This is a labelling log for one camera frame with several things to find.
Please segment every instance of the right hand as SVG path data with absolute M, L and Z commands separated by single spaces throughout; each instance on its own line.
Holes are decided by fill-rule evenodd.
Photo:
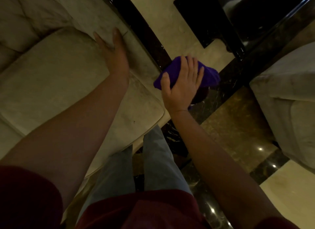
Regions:
M 198 74 L 198 60 L 188 55 L 181 56 L 180 72 L 178 79 L 170 88 L 169 75 L 165 72 L 161 79 L 162 98 L 165 108 L 172 114 L 180 111 L 187 111 L 192 99 L 194 98 L 203 78 L 204 67 Z
M 93 32 L 93 35 L 105 58 L 109 74 L 129 83 L 129 63 L 123 36 L 118 28 L 113 29 L 114 49 L 108 47 L 108 44 L 96 32 Z

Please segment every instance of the purple cloth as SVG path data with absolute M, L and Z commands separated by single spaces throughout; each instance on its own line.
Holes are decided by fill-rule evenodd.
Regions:
M 219 73 L 210 67 L 205 66 L 203 63 L 198 61 L 198 72 L 201 67 L 204 67 L 204 75 L 201 81 L 200 87 L 214 87 L 220 82 Z M 176 80 L 179 76 L 180 71 L 180 56 L 176 57 L 172 63 L 159 75 L 159 77 L 154 81 L 153 85 L 155 88 L 161 90 L 161 79 L 164 72 L 167 72 L 170 79 L 171 88 L 175 85 Z

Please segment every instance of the jeans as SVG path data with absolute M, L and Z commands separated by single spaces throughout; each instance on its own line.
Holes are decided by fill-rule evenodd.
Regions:
M 144 190 L 179 189 L 191 191 L 174 162 L 163 133 L 158 125 L 143 139 Z M 108 158 L 96 184 L 88 195 L 78 217 L 92 203 L 110 197 L 136 192 L 132 168 L 132 145 Z

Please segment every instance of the left hand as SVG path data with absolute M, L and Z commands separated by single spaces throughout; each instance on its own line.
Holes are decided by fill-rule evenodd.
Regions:
M 106 66 L 111 76 L 117 76 L 120 79 L 126 79 L 129 82 L 129 63 L 124 45 L 123 36 L 118 28 L 113 29 L 114 49 L 108 47 L 108 44 L 101 37 L 93 32 L 95 40 L 102 50 Z

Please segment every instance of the sofa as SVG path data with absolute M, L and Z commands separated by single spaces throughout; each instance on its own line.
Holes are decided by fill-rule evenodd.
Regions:
M 315 172 L 315 42 L 250 82 L 282 152 Z
M 146 132 L 170 119 L 153 87 L 170 59 L 131 2 L 124 0 L 134 12 L 126 20 L 119 0 L 0 1 L 0 158 L 108 76 L 94 31 L 112 44 L 113 27 L 120 29 L 131 69 L 128 91 L 86 178 L 115 152 L 131 144 L 139 149 Z

